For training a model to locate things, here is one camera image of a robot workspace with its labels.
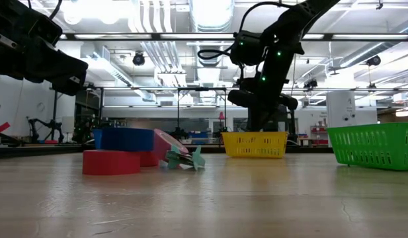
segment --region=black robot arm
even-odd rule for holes
[[[282,94],[287,74],[295,54],[304,54],[301,39],[314,23],[339,0],[307,0],[297,5],[285,5],[276,2],[262,2],[252,6],[242,20],[235,42],[224,52],[202,50],[198,56],[202,59],[206,53],[217,53],[214,57],[225,54],[232,63],[241,68],[241,78],[237,82],[239,90],[231,91],[229,101],[249,109],[248,129],[259,131],[284,104],[290,110],[298,107],[298,101]],[[276,5],[289,8],[278,20],[262,33],[242,30],[245,17],[261,5]],[[259,65],[264,62],[263,70],[253,78],[243,78],[245,65]]]
[[[18,0],[0,0],[0,75],[33,83],[47,80],[58,92],[74,96],[83,89],[88,64],[57,50],[63,30],[52,18]]]

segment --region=blue tape roll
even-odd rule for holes
[[[95,149],[101,149],[102,130],[92,130],[93,139],[95,139]]]
[[[101,149],[116,151],[152,151],[153,130],[133,128],[102,129]]]

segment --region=yellow basket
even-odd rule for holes
[[[288,132],[226,132],[223,140],[230,157],[282,158]]]

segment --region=wooden table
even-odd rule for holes
[[[408,173],[334,155],[92,177],[81,154],[0,159],[0,237],[408,237]]]

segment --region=red object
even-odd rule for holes
[[[317,130],[317,128],[312,128],[312,132],[327,132],[327,130],[325,128],[319,128]]]
[[[155,134],[153,139],[152,153],[157,160],[168,162],[165,158],[165,154],[167,153],[167,151],[171,150],[172,145],[177,147],[180,152],[189,153],[188,149],[173,136],[170,136],[169,134],[158,129],[155,129],[154,132]]]
[[[131,175],[139,172],[138,153],[105,150],[83,152],[84,175]]]
[[[10,128],[10,124],[5,122],[4,124],[0,125],[0,133],[3,133],[6,129]]]
[[[220,112],[220,116],[218,117],[218,119],[219,120],[224,120],[225,119],[223,112]]]
[[[316,139],[314,140],[313,145],[328,145],[329,144],[329,140],[327,139]]]
[[[158,166],[158,158],[152,153],[152,151],[136,152],[140,156],[141,167],[154,167]]]
[[[55,145],[55,144],[58,144],[58,141],[49,140],[49,141],[44,141],[44,143],[47,145]]]

